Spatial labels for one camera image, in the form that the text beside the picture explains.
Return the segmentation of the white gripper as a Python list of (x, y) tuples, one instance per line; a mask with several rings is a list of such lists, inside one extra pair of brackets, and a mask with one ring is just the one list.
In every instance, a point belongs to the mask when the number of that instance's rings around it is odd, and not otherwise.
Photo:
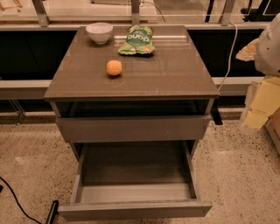
[(255, 69), (266, 76), (261, 83), (253, 83), (245, 100), (242, 126), (259, 130), (280, 108), (280, 13), (256, 38), (235, 56), (238, 60), (255, 60)]

